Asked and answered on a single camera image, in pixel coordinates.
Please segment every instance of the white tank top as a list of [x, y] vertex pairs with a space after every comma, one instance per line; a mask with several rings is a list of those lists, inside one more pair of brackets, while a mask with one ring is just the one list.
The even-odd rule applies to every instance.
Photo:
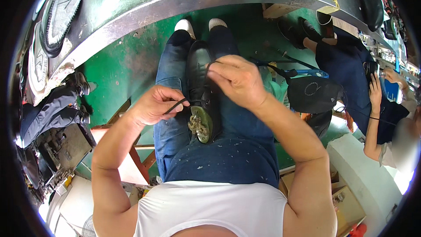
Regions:
[[282, 192], [264, 183], [165, 182], [139, 200], [134, 237], [170, 237], [199, 225], [239, 237], [282, 237], [286, 203]]

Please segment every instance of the black sneaker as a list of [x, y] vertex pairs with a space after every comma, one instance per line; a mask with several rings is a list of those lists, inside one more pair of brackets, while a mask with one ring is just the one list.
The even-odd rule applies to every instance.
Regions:
[[301, 27], [310, 40], [313, 40], [314, 42], [319, 42], [322, 40], [322, 36], [316, 31], [314, 26], [307, 19], [299, 17], [298, 22], [301, 24]]
[[292, 27], [287, 21], [284, 19], [280, 19], [278, 21], [278, 29], [281, 32], [281, 34], [291, 42], [291, 44], [299, 49], [304, 50], [305, 47], [303, 45], [303, 41], [305, 36], [300, 33], [297, 29]]
[[221, 132], [219, 87], [206, 76], [205, 64], [213, 56], [205, 41], [196, 41], [187, 57], [186, 76], [189, 89], [190, 117], [188, 126], [193, 137], [204, 143], [212, 143]]
[[80, 118], [81, 124], [90, 124], [91, 123], [91, 116], [87, 112], [86, 107], [81, 106], [80, 112], [81, 112], [81, 118]]
[[82, 95], [89, 95], [91, 88], [87, 83], [85, 76], [81, 72], [76, 73], [76, 92], [80, 97]]

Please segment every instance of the white sneaker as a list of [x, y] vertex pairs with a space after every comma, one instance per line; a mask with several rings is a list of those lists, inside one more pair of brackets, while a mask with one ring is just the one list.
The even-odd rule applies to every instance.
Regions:
[[228, 28], [227, 24], [219, 18], [213, 18], [209, 21], [209, 31], [215, 26], [224, 26], [225, 28]]
[[193, 32], [193, 27], [192, 24], [190, 24], [190, 22], [186, 19], [182, 19], [179, 22], [177, 22], [174, 31], [180, 30], [180, 29], [184, 29], [185, 31], [187, 31], [190, 36], [192, 37], [192, 39], [196, 39], [196, 36], [194, 35]]

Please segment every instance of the painted floor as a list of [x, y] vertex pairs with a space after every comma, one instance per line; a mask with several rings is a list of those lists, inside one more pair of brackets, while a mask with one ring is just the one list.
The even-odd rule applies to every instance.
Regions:
[[[297, 24], [298, 17], [308, 19], [320, 32], [315, 11], [298, 9], [286, 15], [289, 22]], [[262, 15], [261, 4], [241, 4], [214, 7], [185, 13], [150, 24], [116, 40], [87, 60], [79, 70], [87, 81], [96, 86], [90, 95], [83, 97], [82, 103], [91, 111], [90, 127], [105, 124], [127, 100], [134, 104], [141, 95], [155, 83], [159, 59], [166, 41], [174, 31], [175, 24], [182, 18], [190, 19], [198, 40], [206, 40], [209, 34], [208, 21], [212, 18], [224, 20], [231, 29], [240, 51], [248, 59], [261, 61], [282, 60], [282, 54], [288, 55], [317, 66], [314, 54], [310, 50], [297, 50], [279, 32], [276, 20], [266, 20]], [[298, 64], [278, 64], [283, 69], [306, 69]], [[348, 133], [345, 124], [331, 124], [328, 134], [322, 142]], [[142, 131], [138, 144], [153, 144], [152, 126]], [[151, 150], [140, 150], [138, 154], [143, 161]], [[294, 164], [291, 157], [277, 145], [280, 168]], [[89, 154], [84, 164], [91, 166], [92, 155]], [[90, 172], [79, 165], [77, 171], [90, 178]], [[156, 164], [150, 169], [150, 176], [158, 175]]]

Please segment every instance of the person's hand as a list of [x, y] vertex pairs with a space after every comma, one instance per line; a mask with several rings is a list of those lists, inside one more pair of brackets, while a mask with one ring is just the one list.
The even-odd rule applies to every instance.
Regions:
[[171, 89], [162, 85], [155, 85], [140, 97], [139, 101], [129, 110], [130, 116], [140, 125], [153, 125], [161, 119], [170, 119], [181, 112], [188, 101], [179, 104], [170, 113], [164, 114], [177, 101], [184, 99], [183, 93], [178, 89]]
[[217, 59], [209, 66], [208, 76], [234, 103], [250, 111], [258, 108], [268, 95], [257, 66], [237, 55]]
[[391, 83], [401, 81], [400, 75], [390, 67], [384, 68], [382, 72], [384, 74], [384, 78]]
[[377, 73], [371, 74], [370, 86], [370, 102], [371, 112], [380, 113], [380, 104], [382, 102], [382, 88], [380, 87], [380, 80]]

